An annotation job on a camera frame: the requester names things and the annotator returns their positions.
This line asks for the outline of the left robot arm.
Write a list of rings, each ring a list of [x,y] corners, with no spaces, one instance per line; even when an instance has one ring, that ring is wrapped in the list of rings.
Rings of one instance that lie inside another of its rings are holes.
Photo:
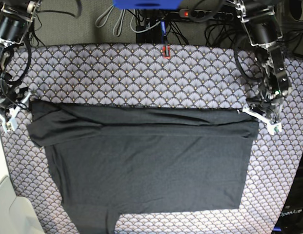
[[[265,0],[235,0],[233,4],[245,31],[234,47],[235,63],[245,80],[258,83],[256,95],[246,100],[248,107],[243,108],[242,112],[262,121],[267,131],[274,135],[282,131],[280,114],[283,101],[292,92],[278,44],[283,34],[275,16],[274,3]],[[261,71],[261,78],[248,76],[239,62],[238,47],[245,39],[255,48],[255,61]]]

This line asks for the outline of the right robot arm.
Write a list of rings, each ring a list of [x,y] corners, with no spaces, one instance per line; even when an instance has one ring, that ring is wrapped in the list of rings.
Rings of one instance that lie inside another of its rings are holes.
[[[18,127],[16,117],[21,110],[28,110],[32,93],[20,88],[31,65],[29,31],[41,7],[40,0],[28,0],[15,5],[2,5],[0,10],[0,120],[7,133]],[[27,51],[26,67],[19,78],[7,72],[15,49],[24,45]]]

